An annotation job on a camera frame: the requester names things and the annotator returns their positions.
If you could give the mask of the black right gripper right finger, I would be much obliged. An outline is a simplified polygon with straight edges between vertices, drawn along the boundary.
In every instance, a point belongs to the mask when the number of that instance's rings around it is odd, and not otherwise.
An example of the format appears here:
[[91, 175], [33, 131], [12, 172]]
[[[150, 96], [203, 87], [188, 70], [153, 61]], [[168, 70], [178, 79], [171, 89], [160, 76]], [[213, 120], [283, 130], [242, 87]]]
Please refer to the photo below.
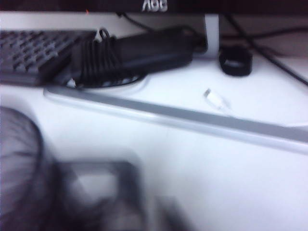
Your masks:
[[145, 205], [147, 231], [187, 230], [187, 223], [174, 198], [152, 195]]

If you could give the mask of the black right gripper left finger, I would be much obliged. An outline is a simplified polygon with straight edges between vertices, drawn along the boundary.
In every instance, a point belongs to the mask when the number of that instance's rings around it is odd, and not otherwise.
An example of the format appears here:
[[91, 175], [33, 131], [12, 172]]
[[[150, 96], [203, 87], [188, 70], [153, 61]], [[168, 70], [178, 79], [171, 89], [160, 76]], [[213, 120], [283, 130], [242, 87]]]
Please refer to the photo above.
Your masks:
[[139, 169], [127, 161], [59, 162], [59, 214], [69, 231], [143, 231]]

